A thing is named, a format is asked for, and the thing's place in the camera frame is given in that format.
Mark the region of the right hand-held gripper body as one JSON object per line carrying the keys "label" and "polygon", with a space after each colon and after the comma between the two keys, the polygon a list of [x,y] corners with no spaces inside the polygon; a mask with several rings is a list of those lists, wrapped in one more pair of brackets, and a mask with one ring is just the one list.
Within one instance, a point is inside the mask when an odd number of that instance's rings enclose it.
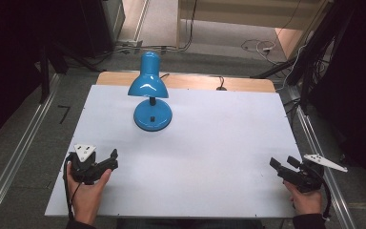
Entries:
{"label": "right hand-held gripper body", "polygon": [[346,167],[336,164],[324,156],[304,155],[300,167],[296,168],[298,172],[289,171],[284,175],[284,179],[295,185],[301,193],[316,191],[324,183],[325,167],[344,173],[348,172]]}

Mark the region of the blue desk lamp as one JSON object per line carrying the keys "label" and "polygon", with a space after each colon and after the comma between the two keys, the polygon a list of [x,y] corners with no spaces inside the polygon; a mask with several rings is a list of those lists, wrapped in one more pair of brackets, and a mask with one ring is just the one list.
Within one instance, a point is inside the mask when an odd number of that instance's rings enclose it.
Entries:
{"label": "blue desk lamp", "polygon": [[145,52],[141,56],[140,74],[131,84],[128,95],[145,96],[133,113],[135,124],[142,130],[157,132],[172,121],[171,107],[163,101],[169,93],[159,76],[160,57],[156,52]]}

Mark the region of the person's right hand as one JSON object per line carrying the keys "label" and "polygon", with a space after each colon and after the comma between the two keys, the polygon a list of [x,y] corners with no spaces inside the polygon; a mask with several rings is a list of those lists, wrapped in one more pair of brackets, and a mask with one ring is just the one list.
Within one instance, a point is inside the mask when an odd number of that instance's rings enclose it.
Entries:
{"label": "person's right hand", "polygon": [[322,195],[319,191],[301,193],[292,183],[284,180],[283,184],[291,194],[290,201],[298,215],[321,213]]}

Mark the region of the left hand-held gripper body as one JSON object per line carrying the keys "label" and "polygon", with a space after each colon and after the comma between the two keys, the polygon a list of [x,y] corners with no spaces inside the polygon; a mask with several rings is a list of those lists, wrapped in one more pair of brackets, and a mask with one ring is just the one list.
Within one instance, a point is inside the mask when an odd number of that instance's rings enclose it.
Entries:
{"label": "left hand-held gripper body", "polygon": [[96,162],[96,147],[87,144],[75,144],[70,152],[71,176],[79,183],[94,184],[108,169],[108,161]]}

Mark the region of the light wooden furniture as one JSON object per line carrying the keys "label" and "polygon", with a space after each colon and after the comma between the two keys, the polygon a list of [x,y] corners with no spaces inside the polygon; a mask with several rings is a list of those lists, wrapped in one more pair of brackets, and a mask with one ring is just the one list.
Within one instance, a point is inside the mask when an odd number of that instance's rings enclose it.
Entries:
{"label": "light wooden furniture", "polygon": [[194,18],[202,21],[276,28],[286,53],[302,43],[317,27],[333,0],[178,0],[178,19],[195,6]]}

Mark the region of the black stand leg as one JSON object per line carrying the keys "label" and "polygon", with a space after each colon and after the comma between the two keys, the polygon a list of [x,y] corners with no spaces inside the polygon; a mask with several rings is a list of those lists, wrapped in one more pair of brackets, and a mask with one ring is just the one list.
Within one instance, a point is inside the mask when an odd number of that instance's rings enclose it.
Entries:
{"label": "black stand leg", "polygon": [[43,104],[50,94],[49,59],[45,46],[40,49],[40,73],[42,76],[40,103]]}

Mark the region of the metal floor rail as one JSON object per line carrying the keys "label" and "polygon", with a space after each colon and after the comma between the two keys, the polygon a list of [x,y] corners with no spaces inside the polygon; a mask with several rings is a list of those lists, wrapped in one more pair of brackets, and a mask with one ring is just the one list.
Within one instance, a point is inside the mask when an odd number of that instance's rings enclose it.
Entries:
{"label": "metal floor rail", "polygon": [[36,108],[36,111],[34,112],[26,131],[22,134],[22,137],[16,145],[16,148],[11,153],[9,162],[7,163],[2,174],[0,175],[0,205],[10,188],[10,185],[18,169],[20,168],[20,165],[22,164],[34,140],[34,137],[38,132],[41,123],[51,106],[53,99],[56,96],[61,79],[62,74],[55,73],[53,75],[49,84],[49,86],[51,87],[51,91],[49,92],[48,97]]}
{"label": "metal floor rail", "polygon": [[307,160],[320,163],[323,166],[324,190],[327,200],[327,205],[324,209],[326,219],[329,218],[330,211],[334,210],[341,229],[356,229],[353,217],[351,216],[347,203],[334,176],[334,171],[347,173],[348,169],[325,158],[325,154],[316,137],[311,119],[305,114],[300,105],[296,106],[295,113],[311,150],[309,154],[303,154],[302,156]]}

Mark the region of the black curtain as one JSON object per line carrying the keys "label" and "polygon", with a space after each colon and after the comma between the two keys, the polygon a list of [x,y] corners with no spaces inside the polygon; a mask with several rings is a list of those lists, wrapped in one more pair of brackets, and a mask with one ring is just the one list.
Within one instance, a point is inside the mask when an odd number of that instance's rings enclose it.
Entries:
{"label": "black curtain", "polygon": [[309,100],[340,133],[340,148],[366,169],[366,0],[356,9]]}
{"label": "black curtain", "polygon": [[92,71],[88,57],[112,49],[107,0],[0,0],[0,129],[41,88],[40,49],[66,73],[68,56]]}

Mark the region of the person's left hand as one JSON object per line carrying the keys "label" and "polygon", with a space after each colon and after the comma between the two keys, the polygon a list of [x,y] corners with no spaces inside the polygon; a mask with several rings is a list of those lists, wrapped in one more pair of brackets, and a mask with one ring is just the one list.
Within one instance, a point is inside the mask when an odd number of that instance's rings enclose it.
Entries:
{"label": "person's left hand", "polygon": [[74,219],[77,222],[94,226],[100,207],[102,193],[112,174],[112,170],[106,170],[101,178],[93,185],[76,182],[71,173],[67,172],[68,189],[71,195],[71,208]]}

